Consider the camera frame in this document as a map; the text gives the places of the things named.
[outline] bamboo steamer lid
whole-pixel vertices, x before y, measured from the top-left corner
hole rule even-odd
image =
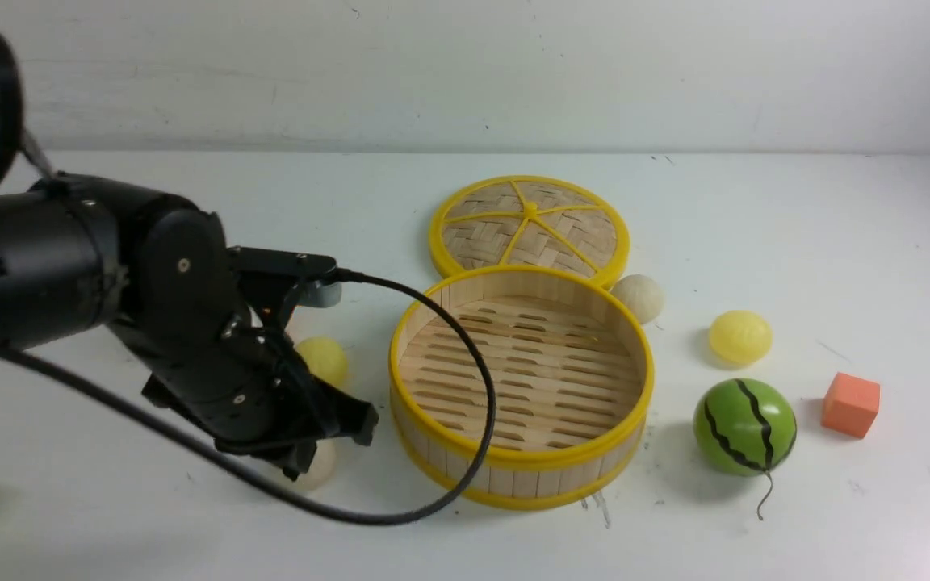
[[[538,265],[610,288],[629,252],[626,224],[608,203],[578,185],[539,176],[466,186],[429,226],[429,253],[444,277],[491,265]]]

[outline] metal screw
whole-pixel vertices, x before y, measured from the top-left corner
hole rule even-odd
[[[236,326],[237,326],[238,324],[239,324],[239,317],[233,316],[233,317],[232,317],[232,320],[230,320],[230,321],[228,322],[228,324],[226,324],[226,325],[224,326],[224,330],[221,331],[221,338],[222,338],[222,339],[230,339],[230,338],[232,338],[232,334],[235,333],[235,331],[236,331]]]

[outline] toy watermelon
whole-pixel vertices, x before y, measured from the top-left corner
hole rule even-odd
[[[770,478],[770,472],[789,457],[797,432],[785,396],[755,379],[716,383],[694,411],[698,448],[709,464],[728,474]]]

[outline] yellow rim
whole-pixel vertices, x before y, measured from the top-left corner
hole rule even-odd
[[[401,446],[403,446],[404,451],[407,452],[407,457],[411,459],[414,466],[418,466],[418,470],[425,472],[425,475],[432,479],[433,482],[443,486],[443,488],[447,490],[454,488],[454,486],[458,484],[457,481],[447,478],[446,475],[436,471],[436,468],[430,466],[422,456],[418,455],[418,452],[414,448],[411,448],[411,444],[407,441],[407,438],[404,437],[404,431],[401,430],[397,420],[394,420],[394,426],[397,427],[397,437],[400,438]],[[547,508],[564,507],[565,504],[572,504],[580,499],[586,499],[586,497],[591,496],[591,494],[605,488],[605,485],[608,485],[609,482],[614,481],[614,479],[620,475],[620,472],[623,472],[628,464],[630,464],[630,460],[634,458],[638,449],[641,448],[642,438],[643,434],[639,435],[634,446],[623,456],[623,460],[619,463],[619,466],[610,470],[604,477],[571,492],[566,492],[565,494],[545,496],[541,499],[514,499],[512,496],[500,496],[490,492],[466,488],[465,492],[462,492],[462,496],[476,503],[487,504],[489,507],[494,508],[507,508],[507,510],[510,511],[543,511],[547,510]]]
[[[433,258],[433,265],[435,265],[437,272],[440,273],[440,276],[449,277],[455,276],[462,272],[466,272],[465,268],[458,264],[458,261],[454,259],[447,251],[447,247],[443,245],[443,225],[446,224],[446,215],[447,212],[450,212],[451,208],[458,205],[458,202],[461,202],[462,198],[465,198],[466,195],[472,194],[479,190],[480,188],[485,188],[499,183],[509,183],[512,185],[512,188],[516,191],[516,195],[519,196],[520,202],[525,203],[526,199],[524,198],[519,187],[517,187],[516,182],[521,181],[532,181],[532,182],[547,182],[549,184],[557,185],[558,187],[572,189],[578,194],[582,194],[585,198],[590,199],[591,202],[594,202],[591,206],[563,206],[561,208],[555,208],[554,211],[564,211],[564,210],[601,210],[605,212],[606,216],[609,216],[609,221],[612,222],[613,228],[616,228],[616,250],[612,254],[612,258],[609,259],[609,264],[604,265],[604,267],[598,268],[585,257],[583,253],[580,253],[578,249],[572,246],[572,243],[564,241],[565,246],[568,247],[576,256],[583,261],[586,265],[589,265],[594,269],[594,275],[587,279],[591,284],[595,286],[602,286],[604,288],[610,288],[613,284],[619,280],[619,277],[623,276],[623,270],[626,268],[626,259],[627,255],[630,254],[630,234],[628,234],[626,229],[626,224],[624,224],[623,219],[616,213],[616,210],[609,206],[609,204],[604,201],[604,199],[598,198],[597,195],[591,194],[587,189],[579,187],[576,184],[571,184],[569,182],[564,182],[561,180],[556,180],[554,178],[546,178],[543,176],[501,176],[498,178],[491,178],[488,180],[483,180],[481,182],[476,182],[465,186],[464,188],[455,192],[454,195],[451,195],[446,202],[440,206],[439,210],[436,210],[436,214],[433,216],[433,221],[429,224],[429,255]],[[549,213],[549,210],[542,211],[538,214],[543,215]],[[455,218],[451,221],[461,221],[463,219],[475,219],[477,217],[484,216],[519,216],[520,224],[519,231],[516,232],[519,235],[519,232],[529,223],[529,220],[523,220],[523,213],[521,212],[488,212],[483,214],[475,214],[473,216],[463,216],[461,218]],[[543,224],[542,220],[533,220],[535,224]],[[554,228],[549,228],[547,225],[542,225],[543,229],[546,229],[551,236],[554,236],[559,242],[562,242],[562,236],[555,231]],[[510,248],[506,248],[505,254],[503,257],[507,257],[509,254]]]
[[[444,279],[442,282],[426,291],[425,295],[432,297],[432,295],[438,293],[444,286],[449,286],[450,284],[473,276],[484,276],[497,272],[513,271],[538,272],[550,276],[557,276],[559,278],[571,280],[581,286],[593,288],[605,301],[608,301],[619,310],[628,323],[630,323],[630,326],[638,332],[639,339],[641,339],[642,355],[645,357],[647,372],[645,374],[645,382],[643,383],[641,397],[639,397],[638,403],[634,406],[634,409],[631,409],[626,418],[621,420],[616,427],[613,427],[607,433],[601,434],[600,437],[584,442],[582,445],[574,445],[571,446],[571,448],[564,449],[551,449],[551,451],[545,452],[520,452],[517,451],[517,449],[498,448],[498,446],[491,445],[487,452],[487,463],[489,466],[510,468],[510,470],[554,470],[554,468],[573,466],[573,464],[580,464],[604,455],[609,449],[615,448],[620,441],[623,441],[623,439],[634,433],[634,430],[641,424],[641,420],[645,418],[648,412],[648,405],[651,402],[654,383],[656,383],[656,367],[652,361],[652,353],[648,346],[648,338],[646,338],[645,332],[641,328],[641,324],[638,323],[638,320],[635,319],[634,314],[630,313],[630,309],[624,307],[622,303],[617,301],[617,299],[610,295],[608,291],[604,290],[604,288],[594,286],[588,280],[580,276],[554,269],[533,267],[532,265],[494,265],[493,267],[464,271],[461,274]],[[415,302],[407,309],[407,312],[401,317],[390,343],[390,361],[388,364],[390,364],[392,397],[396,397],[402,402],[407,416],[410,416],[413,423],[416,424],[418,429],[423,431],[426,437],[440,442],[440,444],[459,456],[471,458],[475,456],[475,452],[479,448],[479,442],[473,441],[460,433],[454,433],[454,431],[441,426],[436,420],[429,418],[428,413],[425,413],[425,411],[418,406],[417,402],[414,401],[413,397],[411,397],[411,394],[407,391],[407,387],[404,385],[404,380],[401,378],[400,365],[397,360],[397,343],[404,333],[407,321],[418,308],[421,308],[421,303]]]

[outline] white wall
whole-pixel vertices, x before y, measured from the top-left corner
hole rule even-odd
[[[55,148],[930,151],[930,0],[0,0]]]

